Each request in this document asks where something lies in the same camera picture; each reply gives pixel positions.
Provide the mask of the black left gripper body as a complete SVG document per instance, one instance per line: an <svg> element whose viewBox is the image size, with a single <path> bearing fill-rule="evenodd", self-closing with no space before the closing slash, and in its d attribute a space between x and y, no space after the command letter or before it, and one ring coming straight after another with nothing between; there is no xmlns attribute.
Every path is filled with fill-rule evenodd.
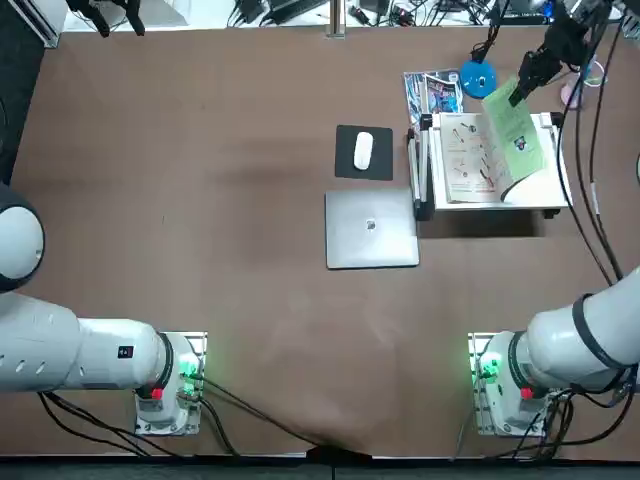
<svg viewBox="0 0 640 480"><path fill-rule="evenodd" d="M107 4L116 5L125 11L138 11L141 6L140 0L105 0ZM101 1L94 0L68 0L68 7L73 11L85 11L90 8L97 8Z"/></svg>

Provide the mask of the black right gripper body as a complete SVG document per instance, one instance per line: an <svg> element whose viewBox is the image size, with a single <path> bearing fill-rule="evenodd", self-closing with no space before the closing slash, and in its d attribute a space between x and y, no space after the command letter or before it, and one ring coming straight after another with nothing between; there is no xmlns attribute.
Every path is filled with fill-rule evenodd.
<svg viewBox="0 0 640 480"><path fill-rule="evenodd" d="M588 53L588 27L571 17L557 16L547 30L547 49L563 63L582 65Z"/></svg>

